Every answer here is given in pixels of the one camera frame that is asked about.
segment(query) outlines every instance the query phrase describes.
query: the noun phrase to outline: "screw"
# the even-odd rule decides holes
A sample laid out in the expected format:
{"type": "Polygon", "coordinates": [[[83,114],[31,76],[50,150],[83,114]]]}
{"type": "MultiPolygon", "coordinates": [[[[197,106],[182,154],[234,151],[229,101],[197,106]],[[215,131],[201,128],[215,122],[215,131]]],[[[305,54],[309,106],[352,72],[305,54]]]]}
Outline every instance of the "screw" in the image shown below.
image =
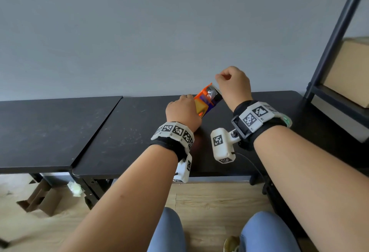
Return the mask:
{"type": "Polygon", "coordinates": [[[236,138],[238,137],[238,133],[236,131],[231,132],[231,137],[236,138]]]}

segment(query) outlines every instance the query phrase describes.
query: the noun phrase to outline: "yellow shoe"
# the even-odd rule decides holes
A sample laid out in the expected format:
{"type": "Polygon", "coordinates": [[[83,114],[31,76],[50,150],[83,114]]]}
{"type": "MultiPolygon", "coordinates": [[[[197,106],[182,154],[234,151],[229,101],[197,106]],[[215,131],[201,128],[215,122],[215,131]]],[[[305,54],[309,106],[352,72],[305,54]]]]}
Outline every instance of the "yellow shoe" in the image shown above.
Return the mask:
{"type": "Polygon", "coordinates": [[[229,236],[224,243],[223,252],[238,252],[239,236],[229,236]]]}

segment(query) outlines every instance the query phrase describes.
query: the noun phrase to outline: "beige box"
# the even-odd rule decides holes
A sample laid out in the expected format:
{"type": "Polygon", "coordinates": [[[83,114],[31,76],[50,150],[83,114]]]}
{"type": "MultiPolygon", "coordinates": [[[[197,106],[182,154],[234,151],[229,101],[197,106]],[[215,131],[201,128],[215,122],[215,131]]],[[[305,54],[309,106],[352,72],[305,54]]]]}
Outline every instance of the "beige box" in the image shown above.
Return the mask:
{"type": "Polygon", "coordinates": [[[342,41],[323,85],[369,107],[369,37],[342,41]]]}
{"type": "Polygon", "coordinates": [[[48,217],[54,214],[61,198],[60,194],[42,179],[40,183],[26,185],[17,204],[26,212],[32,212],[38,217],[48,217]]]}

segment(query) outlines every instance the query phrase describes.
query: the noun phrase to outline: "table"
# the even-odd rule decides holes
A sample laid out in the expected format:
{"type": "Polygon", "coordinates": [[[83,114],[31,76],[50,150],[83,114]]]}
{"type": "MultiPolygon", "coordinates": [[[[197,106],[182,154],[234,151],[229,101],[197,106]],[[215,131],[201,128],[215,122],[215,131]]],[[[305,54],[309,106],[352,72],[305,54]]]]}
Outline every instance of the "table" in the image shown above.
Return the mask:
{"type": "MultiPolygon", "coordinates": [[[[295,91],[255,92],[253,98],[265,101],[293,120],[292,130],[330,152],[349,165],[361,169],[368,162],[362,159],[363,146],[339,127],[328,116],[295,91]]],[[[156,129],[166,121],[166,105],[179,96],[150,96],[123,98],[102,126],[91,145],[82,155],[73,175],[84,179],[100,198],[109,187],[99,179],[118,178],[136,158],[149,146],[156,129]]],[[[204,118],[201,128],[195,133],[191,154],[193,162],[190,177],[214,177],[254,175],[256,170],[244,158],[220,164],[213,157],[210,133],[223,127],[233,129],[232,112],[224,101],[219,103],[204,118]]],[[[266,174],[255,152],[247,152],[234,145],[235,151],[247,156],[266,174]]]]}
{"type": "Polygon", "coordinates": [[[0,102],[0,173],[71,171],[121,96],[0,102]]]}

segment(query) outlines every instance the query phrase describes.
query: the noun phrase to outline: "person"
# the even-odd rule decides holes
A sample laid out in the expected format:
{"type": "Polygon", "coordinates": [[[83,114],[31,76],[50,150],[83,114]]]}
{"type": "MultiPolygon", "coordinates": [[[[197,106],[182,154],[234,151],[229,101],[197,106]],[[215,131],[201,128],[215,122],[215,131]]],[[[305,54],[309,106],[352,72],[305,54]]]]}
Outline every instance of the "person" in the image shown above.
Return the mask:
{"type": "MultiPolygon", "coordinates": [[[[252,100],[250,81],[238,68],[226,68],[215,78],[232,111],[252,100]]],[[[193,132],[201,125],[192,95],[169,103],[166,117],[168,122],[180,122],[193,132]]],[[[368,177],[282,125],[261,133],[254,148],[320,252],[369,251],[368,177]]],[[[59,252],[186,251],[178,215],[164,208],[177,163],[175,152],[149,146],[59,252]]],[[[240,240],[242,252],[300,251],[285,223],[268,212],[255,214],[240,240]]]]}

